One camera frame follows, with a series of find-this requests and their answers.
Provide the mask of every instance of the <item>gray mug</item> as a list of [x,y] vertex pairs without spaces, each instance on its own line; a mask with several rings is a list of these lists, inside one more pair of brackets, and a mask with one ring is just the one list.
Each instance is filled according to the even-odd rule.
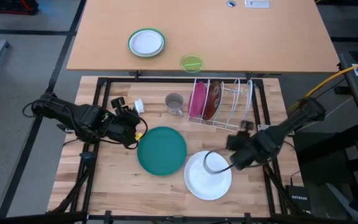
[[165,106],[167,106],[168,113],[172,115],[183,117],[183,112],[181,110],[183,102],[183,96],[179,93],[170,93],[165,97]]

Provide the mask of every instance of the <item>black box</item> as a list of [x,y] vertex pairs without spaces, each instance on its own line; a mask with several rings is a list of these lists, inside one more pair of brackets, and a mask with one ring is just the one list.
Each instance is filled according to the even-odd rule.
[[38,6],[35,0],[0,0],[0,13],[35,15]]
[[304,212],[311,214],[309,192],[304,187],[285,186],[287,192],[294,203],[296,203]]

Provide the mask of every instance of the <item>light wood desk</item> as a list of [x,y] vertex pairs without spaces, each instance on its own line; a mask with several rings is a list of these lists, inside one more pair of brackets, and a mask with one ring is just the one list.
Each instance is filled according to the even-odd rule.
[[[270,0],[269,9],[226,0],[94,0],[86,3],[69,70],[181,71],[184,55],[213,72],[336,72],[339,62],[314,0]],[[164,51],[139,58],[127,47],[138,29],[166,37]]]
[[[98,77],[81,79],[76,104],[92,104],[97,79]],[[184,106],[184,118],[168,114],[164,105],[166,95],[171,92],[181,93],[185,102],[188,102],[193,88],[192,83],[116,82],[111,85],[109,101],[123,96],[126,103],[133,106],[134,100],[142,98],[145,103],[145,113],[142,117],[148,123],[149,128],[169,126],[179,131],[185,138],[188,148],[186,160],[198,151],[222,148],[227,135],[232,133],[188,123],[186,120],[187,103]],[[264,85],[270,120],[272,124],[278,124],[287,117],[280,85],[278,80],[273,78],[264,79]],[[244,111],[246,95],[239,98],[239,102],[242,102],[239,103],[239,111]],[[230,107],[231,102],[226,101],[222,105],[221,114],[226,113],[227,116]],[[262,108],[259,108],[259,113],[264,123]],[[234,119],[239,119],[241,115],[235,113]],[[252,107],[246,119],[254,121]],[[144,130],[143,124],[138,125],[137,129]],[[67,135],[66,141],[74,138],[74,135]],[[74,186],[80,162],[78,155],[82,151],[82,145],[82,142],[77,141],[63,148],[50,197],[49,210],[55,208]],[[222,155],[228,158],[229,153],[222,152]],[[290,176],[299,171],[296,152],[291,146],[283,145],[278,155],[278,163],[283,184],[289,184]],[[89,213],[103,215],[105,210],[111,210],[114,215],[243,217],[245,212],[249,212],[252,217],[269,217],[261,167],[232,169],[232,184],[229,191],[222,198],[213,201],[200,200],[190,193],[184,182],[183,170],[184,166],[178,172],[165,177],[151,175],[140,166],[136,150],[127,150],[120,145],[102,142],[93,179]],[[295,185],[302,185],[299,173],[294,175],[293,180]],[[276,211],[280,211],[275,189],[273,189],[273,197]],[[80,193],[79,209],[82,198],[83,192]]]

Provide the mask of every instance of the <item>white plate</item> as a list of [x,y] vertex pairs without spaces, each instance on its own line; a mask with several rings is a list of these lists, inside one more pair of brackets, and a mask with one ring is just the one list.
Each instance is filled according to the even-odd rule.
[[129,48],[138,56],[149,57],[159,53],[164,46],[162,36],[153,30],[143,30],[131,37]]
[[[187,161],[185,166],[185,183],[190,192],[203,200],[216,200],[229,190],[231,170],[220,174],[210,174],[204,168],[204,157],[208,151],[197,152]],[[221,170],[229,164],[219,154],[211,153],[206,164],[211,170]]]

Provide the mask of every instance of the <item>pink plate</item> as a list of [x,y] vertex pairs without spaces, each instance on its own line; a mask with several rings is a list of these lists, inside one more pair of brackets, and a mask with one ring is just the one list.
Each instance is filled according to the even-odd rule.
[[191,95],[189,99],[189,114],[191,117],[196,117],[200,115],[203,112],[204,104],[205,104],[205,98],[206,98],[206,86],[203,82],[198,82],[195,87],[194,92],[194,102],[191,104]]

